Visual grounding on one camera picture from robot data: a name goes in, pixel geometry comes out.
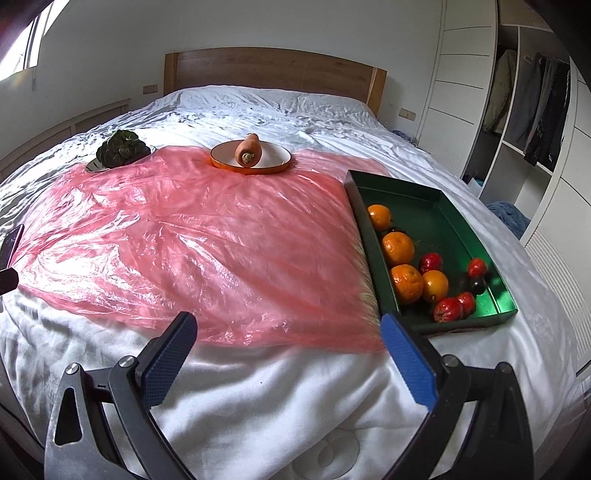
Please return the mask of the window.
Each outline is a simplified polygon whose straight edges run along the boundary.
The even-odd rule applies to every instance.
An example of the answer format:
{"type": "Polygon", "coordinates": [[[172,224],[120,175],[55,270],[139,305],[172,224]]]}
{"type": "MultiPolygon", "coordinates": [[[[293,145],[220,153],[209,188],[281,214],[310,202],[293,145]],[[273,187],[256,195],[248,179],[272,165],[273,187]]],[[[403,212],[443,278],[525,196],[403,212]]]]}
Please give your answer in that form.
{"type": "Polygon", "coordinates": [[[1,57],[2,80],[37,65],[42,39],[68,3],[68,0],[51,1],[23,29],[1,57]]]}

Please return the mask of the large bumpy orange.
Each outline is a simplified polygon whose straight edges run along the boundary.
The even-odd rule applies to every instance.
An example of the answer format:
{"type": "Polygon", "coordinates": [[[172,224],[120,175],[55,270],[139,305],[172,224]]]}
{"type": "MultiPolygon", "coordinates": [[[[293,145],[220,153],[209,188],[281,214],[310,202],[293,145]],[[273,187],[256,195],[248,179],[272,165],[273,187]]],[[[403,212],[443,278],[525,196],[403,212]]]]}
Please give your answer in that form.
{"type": "Polygon", "coordinates": [[[423,295],[424,280],[421,273],[410,264],[401,264],[391,269],[394,293],[403,305],[418,301],[423,295]]]}

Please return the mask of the wooden headboard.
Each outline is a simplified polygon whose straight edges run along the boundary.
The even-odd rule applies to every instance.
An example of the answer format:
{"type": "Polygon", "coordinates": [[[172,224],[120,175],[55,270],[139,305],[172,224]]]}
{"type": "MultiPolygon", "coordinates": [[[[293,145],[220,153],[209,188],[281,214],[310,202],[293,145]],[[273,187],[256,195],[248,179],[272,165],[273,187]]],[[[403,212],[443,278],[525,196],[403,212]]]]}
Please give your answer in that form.
{"type": "Polygon", "coordinates": [[[208,85],[283,89],[356,99],[378,114],[387,71],[308,51],[223,47],[165,55],[162,92],[208,85]]]}

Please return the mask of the hanging clothes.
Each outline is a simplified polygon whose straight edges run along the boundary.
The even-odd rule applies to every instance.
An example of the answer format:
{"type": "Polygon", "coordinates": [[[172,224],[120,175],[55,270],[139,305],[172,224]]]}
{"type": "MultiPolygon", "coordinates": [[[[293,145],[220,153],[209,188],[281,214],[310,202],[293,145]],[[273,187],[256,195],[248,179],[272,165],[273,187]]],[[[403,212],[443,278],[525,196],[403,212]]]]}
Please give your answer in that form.
{"type": "Polygon", "coordinates": [[[496,63],[482,130],[504,134],[526,162],[552,171],[561,150],[570,84],[567,62],[505,50],[496,63]]]}

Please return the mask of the small smooth orange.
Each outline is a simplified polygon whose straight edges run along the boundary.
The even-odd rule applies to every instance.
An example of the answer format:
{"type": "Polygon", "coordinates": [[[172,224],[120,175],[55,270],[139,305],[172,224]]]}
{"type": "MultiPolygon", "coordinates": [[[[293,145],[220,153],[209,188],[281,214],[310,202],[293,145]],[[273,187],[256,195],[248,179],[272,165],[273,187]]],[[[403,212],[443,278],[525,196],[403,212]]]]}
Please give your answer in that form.
{"type": "Polygon", "coordinates": [[[439,270],[430,270],[423,274],[423,298],[429,303],[437,303],[449,294],[449,280],[439,270]]]}

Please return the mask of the orange rimmed white plate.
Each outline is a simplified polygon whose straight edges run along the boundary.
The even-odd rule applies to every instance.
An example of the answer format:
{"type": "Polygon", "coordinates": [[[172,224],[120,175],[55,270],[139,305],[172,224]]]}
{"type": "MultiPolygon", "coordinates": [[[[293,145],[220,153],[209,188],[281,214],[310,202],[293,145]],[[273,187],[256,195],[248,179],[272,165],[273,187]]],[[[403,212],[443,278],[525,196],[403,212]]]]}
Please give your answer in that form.
{"type": "Polygon", "coordinates": [[[290,166],[290,151],[266,141],[232,140],[214,146],[211,163],[219,168],[245,175],[280,173],[290,166]]]}

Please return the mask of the dark green leafy vegetable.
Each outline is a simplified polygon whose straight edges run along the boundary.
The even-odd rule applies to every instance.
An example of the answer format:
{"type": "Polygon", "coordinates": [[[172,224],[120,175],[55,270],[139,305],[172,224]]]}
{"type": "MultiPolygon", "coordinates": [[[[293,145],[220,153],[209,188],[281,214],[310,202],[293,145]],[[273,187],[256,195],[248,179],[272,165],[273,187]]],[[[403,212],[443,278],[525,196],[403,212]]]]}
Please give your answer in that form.
{"type": "Polygon", "coordinates": [[[97,149],[96,159],[104,168],[113,169],[135,163],[150,153],[135,132],[117,130],[97,149]]]}

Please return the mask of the red apple centre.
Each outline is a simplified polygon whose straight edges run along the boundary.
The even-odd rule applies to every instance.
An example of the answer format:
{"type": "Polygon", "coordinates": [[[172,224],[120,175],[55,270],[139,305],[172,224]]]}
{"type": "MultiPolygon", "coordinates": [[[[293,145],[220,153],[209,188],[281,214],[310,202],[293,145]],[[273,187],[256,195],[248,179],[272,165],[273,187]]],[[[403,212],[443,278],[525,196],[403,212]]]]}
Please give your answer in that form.
{"type": "Polygon", "coordinates": [[[446,297],[439,301],[433,310],[433,319],[437,323],[449,323],[464,317],[462,303],[456,297],[446,297]]]}

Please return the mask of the green tray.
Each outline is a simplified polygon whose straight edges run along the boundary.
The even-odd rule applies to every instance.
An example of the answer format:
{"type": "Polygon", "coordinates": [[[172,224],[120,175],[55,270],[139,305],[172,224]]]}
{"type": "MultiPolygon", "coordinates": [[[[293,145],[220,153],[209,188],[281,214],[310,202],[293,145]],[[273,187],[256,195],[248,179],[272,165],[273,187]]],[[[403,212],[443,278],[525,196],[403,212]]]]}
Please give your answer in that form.
{"type": "Polygon", "coordinates": [[[397,314],[421,335],[491,328],[508,322],[517,314],[515,300],[489,252],[443,191],[356,170],[346,174],[345,189],[362,239],[380,314],[397,314]],[[398,301],[390,274],[392,264],[382,246],[384,234],[377,232],[370,223],[367,208],[373,204],[388,207],[394,230],[413,240],[414,266],[429,252],[443,257],[443,273],[450,282],[450,295],[469,291],[467,267],[471,259],[486,261],[488,273],[484,278],[488,288],[475,296],[477,307],[473,315],[455,322],[437,323],[433,319],[433,306],[428,302],[419,300],[402,305],[398,301]]]}

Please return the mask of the small orange in tray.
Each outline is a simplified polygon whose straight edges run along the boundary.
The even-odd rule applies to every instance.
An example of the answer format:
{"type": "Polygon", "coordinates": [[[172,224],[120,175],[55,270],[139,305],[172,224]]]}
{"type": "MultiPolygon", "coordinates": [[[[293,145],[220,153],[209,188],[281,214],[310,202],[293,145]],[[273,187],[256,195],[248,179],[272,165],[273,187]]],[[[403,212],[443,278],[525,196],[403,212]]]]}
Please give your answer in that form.
{"type": "Polygon", "coordinates": [[[390,209],[385,205],[373,204],[367,208],[370,223],[377,232],[384,232],[391,228],[393,217],[390,209]]]}

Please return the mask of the dark red apple left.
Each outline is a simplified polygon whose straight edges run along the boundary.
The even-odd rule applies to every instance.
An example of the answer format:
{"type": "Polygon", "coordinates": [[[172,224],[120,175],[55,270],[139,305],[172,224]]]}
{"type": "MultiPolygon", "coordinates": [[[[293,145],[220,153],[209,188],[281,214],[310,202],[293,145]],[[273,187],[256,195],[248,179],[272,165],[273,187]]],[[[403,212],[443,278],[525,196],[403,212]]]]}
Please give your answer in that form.
{"type": "Polygon", "coordinates": [[[421,274],[429,271],[442,271],[443,265],[443,257],[439,253],[429,252],[422,256],[419,263],[419,270],[421,274]]]}

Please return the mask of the blue cloth on floor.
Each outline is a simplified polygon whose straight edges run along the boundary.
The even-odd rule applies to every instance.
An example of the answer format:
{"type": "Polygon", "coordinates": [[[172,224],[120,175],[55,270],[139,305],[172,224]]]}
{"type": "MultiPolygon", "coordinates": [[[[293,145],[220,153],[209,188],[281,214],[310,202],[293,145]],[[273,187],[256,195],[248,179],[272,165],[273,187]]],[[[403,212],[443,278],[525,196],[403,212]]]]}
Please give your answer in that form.
{"type": "Polygon", "coordinates": [[[514,234],[521,239],[531,220],[514,204],[506,201],[489,203],[487,208],[514,234]]]}

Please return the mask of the white wardrobe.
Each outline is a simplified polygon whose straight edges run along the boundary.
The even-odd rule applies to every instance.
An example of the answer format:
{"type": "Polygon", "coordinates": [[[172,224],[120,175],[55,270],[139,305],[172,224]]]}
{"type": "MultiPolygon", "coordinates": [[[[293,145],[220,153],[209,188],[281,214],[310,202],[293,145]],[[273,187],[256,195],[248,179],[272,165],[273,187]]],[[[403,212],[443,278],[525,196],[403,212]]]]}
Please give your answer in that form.
{"type": "Polygon", "coordinates": [[[478,198],[529,218],[521,242],[590,369],[590,90],[522,1],[446,1],[420,146],[478,198]]]}

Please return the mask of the patterned black white plate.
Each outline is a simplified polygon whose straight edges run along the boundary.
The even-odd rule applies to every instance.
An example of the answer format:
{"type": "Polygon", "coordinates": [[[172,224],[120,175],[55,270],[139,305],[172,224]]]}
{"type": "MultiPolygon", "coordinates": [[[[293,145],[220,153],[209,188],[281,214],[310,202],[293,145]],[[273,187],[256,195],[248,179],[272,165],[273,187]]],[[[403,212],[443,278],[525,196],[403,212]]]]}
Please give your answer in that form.
{"type": "Polygon", "coordinates": [[[146,147],[139,154],[136,154],[136,155],[130,157],[128,160],[125,160],[124,162],[119,162],[118,165],[114,165],[114,166],[106,165],[100,158],[95,157],[93,160],[91,160],[90,162],[88,162],[86,164],[85,170],[90,173],[98,173],[98,172],[112,170],[112,169],[118,168],[120,166],[126,166],[126,165],[130,165],[132,163],[135,163],[135,162],[147,157],[148,155],[152,154],[153,152],[154,152],[154,149],[150,149],[149,147],[146,147]]]}

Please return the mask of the pink plastic sheet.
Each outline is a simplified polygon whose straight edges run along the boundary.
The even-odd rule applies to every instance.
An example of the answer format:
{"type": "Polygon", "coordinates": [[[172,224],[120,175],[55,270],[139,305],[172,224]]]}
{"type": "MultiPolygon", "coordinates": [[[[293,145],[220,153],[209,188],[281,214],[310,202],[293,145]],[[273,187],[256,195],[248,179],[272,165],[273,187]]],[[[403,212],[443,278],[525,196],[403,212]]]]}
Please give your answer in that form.
{"type": "Polygon", "coordinates": [[[215,168],[204,147],[127,167],[75,166],[33,203],[14,257],[23,291],[103,323],[161,331],[179,312],[201,342],[374,353],[372,280],[345,178],[378,162],[301,150],[286,171],[215,168]]]}

